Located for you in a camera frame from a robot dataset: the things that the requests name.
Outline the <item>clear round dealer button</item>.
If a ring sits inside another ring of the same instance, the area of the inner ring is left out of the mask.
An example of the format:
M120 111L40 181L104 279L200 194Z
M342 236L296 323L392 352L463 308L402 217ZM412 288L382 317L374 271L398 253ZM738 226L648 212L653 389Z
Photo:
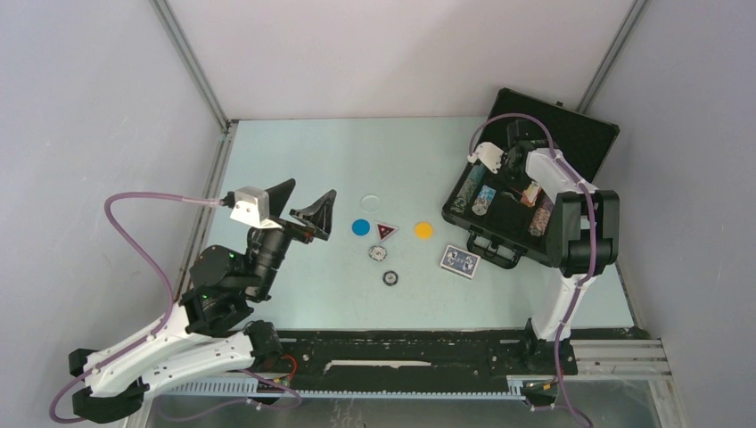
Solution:
M360 208L366 213L375 213L380 210L382 200L378 195L368 194L360 201Z

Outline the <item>red black triangle button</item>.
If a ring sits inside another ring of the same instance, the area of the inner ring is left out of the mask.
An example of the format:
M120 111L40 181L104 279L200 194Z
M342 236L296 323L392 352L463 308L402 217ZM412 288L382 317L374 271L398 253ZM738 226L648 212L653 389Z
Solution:
M384 243L385 241L390 239L399 230L397 226L390 225L387 223L377 222L375 225L376 225L376 231L377 231L380 243Z

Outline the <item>blue playing card deck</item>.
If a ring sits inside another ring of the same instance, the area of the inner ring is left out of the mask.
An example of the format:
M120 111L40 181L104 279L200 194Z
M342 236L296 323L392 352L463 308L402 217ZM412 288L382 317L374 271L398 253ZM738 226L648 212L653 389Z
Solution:
M443 251L440 268L472 280L480 263L480 256L450 244Z

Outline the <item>red playing card deck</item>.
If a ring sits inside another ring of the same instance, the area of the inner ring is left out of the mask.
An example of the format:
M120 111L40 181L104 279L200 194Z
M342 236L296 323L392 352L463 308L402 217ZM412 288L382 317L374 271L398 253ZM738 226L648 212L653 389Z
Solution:
M541 187L535 181L531 181L521 192L520 203L526 207L535 207L541 193Z

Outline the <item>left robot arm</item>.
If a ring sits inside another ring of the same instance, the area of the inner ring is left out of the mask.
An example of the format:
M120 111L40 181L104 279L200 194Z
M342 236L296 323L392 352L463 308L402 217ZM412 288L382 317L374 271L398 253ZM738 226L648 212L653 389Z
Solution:
M230 209L231 219L246 225L246 250L207 247L190 267L192 288L171 297L162 316L107 349L73 350L66 387L73 422L116 422L146 400L202 377L278 367L283 349L277 331L269 322L252 320L253 307L269 300L292 243L330 237L337 195L330 190L283 218L295 186L288 179L204 201Z

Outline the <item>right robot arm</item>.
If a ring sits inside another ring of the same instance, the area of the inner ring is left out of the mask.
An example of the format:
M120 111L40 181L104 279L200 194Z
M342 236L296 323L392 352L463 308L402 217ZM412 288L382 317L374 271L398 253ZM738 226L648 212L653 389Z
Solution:
M571 323L588 287L619 253L620 198L600 190L570 165L545 124L515 113L502 169L537 184L552 203L546 255L555 284L525 327L518 359L532 373L560 375Z

